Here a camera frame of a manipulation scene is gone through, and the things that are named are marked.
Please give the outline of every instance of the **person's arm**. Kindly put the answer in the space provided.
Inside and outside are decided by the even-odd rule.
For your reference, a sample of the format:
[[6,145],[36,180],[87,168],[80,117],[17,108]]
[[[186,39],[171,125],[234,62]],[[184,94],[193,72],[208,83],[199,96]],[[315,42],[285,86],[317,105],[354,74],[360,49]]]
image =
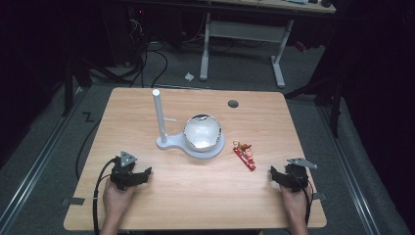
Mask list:
[[[308,235],[307,224],[305,223],[305,214],[307,201],[302,191],[292,193],[291,189],[280,185],[283,193],[284,208],[290,220],[293,235]],[[311,198],[311,191],[308,186],[305,191],[308,198]]]
[[106,218],[101,229],[101,235],[117,234],[122,217],[131,202],[136,188],[137,186],[132,186],[125,191],[121,191],[116,188],[116,185],[110,179],[107,179],[104,191]]

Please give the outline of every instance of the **wire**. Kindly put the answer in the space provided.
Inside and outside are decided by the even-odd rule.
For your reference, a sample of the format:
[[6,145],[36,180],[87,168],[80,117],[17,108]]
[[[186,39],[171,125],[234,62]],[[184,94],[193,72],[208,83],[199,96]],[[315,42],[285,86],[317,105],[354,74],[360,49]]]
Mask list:
[[162,53],[158,52],[158,51],[154,51],[154,53],[157,53],[157,54],[159,54],[159,55],[161,55],[161,56],[164,57],[164,59],[165,59],[165,66],[164,66],[164,69],[161,71],[161,73],[153,80],[153,83],[152,83],[151,88],[153,88],[155,86],[156,81],[162,76],[162,74],[167,69],[167,57],[165,55],[163,55]]
[[311,211],[311,204],[312,204],[312,197],[313,197],[313,195],[311,194],[311,201],[310,201],[307,192],[305,191],[304,188],[301,187],[301,183],[297,179],[296,175],[293,173],[292,170],[290,170],[290,173],[293,175],[293,177],[296,180],[297,184],[299,185],[300,189],[304,193],[304,196],[305,196],[305,199],[306,199],[306,202],[307,202],[307,208],[306,208],[306,211],[305,211],[305,224],[308,224],[308,220],[310,218],[310,211]]
[[98,124],[101,122],[101,119],[98,120],[95,125],[92,127],[92,129],[89,131],[89,133],[86,135],[85,139],[83,140],[82,145],[80,146],[78,155],[76,157],[76,162],[75,162],[75,174],[76,174],[76,178],[77,180],[79,180],[80,178],[80,174],[79,174],[79,169],[78,169],[78,165],[79,165],[79,159],[80,159],[80,154],[82,153],[83,148],[85,147],[86,141],[89,139],[89,137],[91,136],[92,132],[94,131],[95,128],[97,128]]
[[199,37],[199,38],[196,38],[196,37],[197,37],[197,36],[199,36],[199,35],[201,34],[202,28],[204,27],[204,22],[205,22],[205,18],[206,18],[206,16],[207,16],[207,14],[206,14],[206,13],[204,13],[204,17],[202,18],[201,26],[199,27],[199,30],[198,30],[198,32],[195,34],[195,36],[194,36],[193,38],[191,38],[191,39],[187,40],[187,41],[183,41],[183,43],[186,43],[186,42],[193,42],[193,41],[198,41],[198,40],[200,40],[200,39],[202,39],[202,38],[205,38],[204,36],[201,36],[201,37]]
[[98,229],[98,188],[100,186],[101,181],[107,177],[103,177],[104,171],[107,169],[108,165],[115,163],[116,158],[113,158],[111,160],[109,160],[103,167],[103,169],[101,170],[100,176],[98,176],[98,180],[97,180],[97,184],[95,185],[95,190],[94,190],[94,198],[92,201],[92,218],[94,220],[94,232],[95,235],[99,235],[99,229]]

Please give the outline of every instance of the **desk leg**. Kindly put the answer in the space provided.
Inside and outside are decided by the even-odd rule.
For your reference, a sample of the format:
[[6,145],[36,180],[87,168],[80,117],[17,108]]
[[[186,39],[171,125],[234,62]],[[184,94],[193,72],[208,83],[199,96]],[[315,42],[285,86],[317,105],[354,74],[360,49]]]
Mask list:
[[207,13],[207,23],[205,28],[205,47],[202,55],[201,76],[200,80],[208,79],[208,39],[210,34],[210,13]]
[[275,75],[275,79],[277,80],[277,86],[279,88],[284,88],[285,87],[284,77],[283,77],[283,74],[281,73],[281,68],[280,68],[280,60],[281,60],[281,57],[283,55],[284,48],[287,44],[288,37],[290,36],[290,32],[291,32],[291,28],[293,27],[293,23],[294,23],[294,21],[289,21],[287,23],[287,26],[286,26],[286,28],[284,30],[284,33],[283,33],[282,40],[280,42],[280,47],[278,48],[277,55],[271,57],[272,68],[274,68],[274,75]]

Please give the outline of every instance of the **wooden table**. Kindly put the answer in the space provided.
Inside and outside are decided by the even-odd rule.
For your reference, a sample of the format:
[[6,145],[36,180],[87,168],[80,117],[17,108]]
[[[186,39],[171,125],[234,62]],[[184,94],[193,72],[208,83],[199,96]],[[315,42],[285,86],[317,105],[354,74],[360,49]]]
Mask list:
[[[274,165],[284,172],[287,159],[304,155],[281,93],[160,89],[164,117],[176,119],[165,122],[168,134],[179,133],[188,118],[198,114],[214,116],[220,122],[225,147],[212,159],[198,160],[180,149],[158,148],[160,132],[152,91],[113,91],[73,195],[85,202],[69,207],[66,229],[93,230],[92,196],[98,175],[121,150],[138,158],[138,171],[153,167],[149,182],[139,185],[121,229],[289,226],[279,186],[271,180],[269,169]],[[230,108],[229,100],[238,101],[239,107]],[[255,171],[249,171],[233,153],[234,140],[253,145]],[[98,204],[100,226],[105,217],[104,185],[100,185]],[[316,200],[308,225],[325,224],[325,214]]]

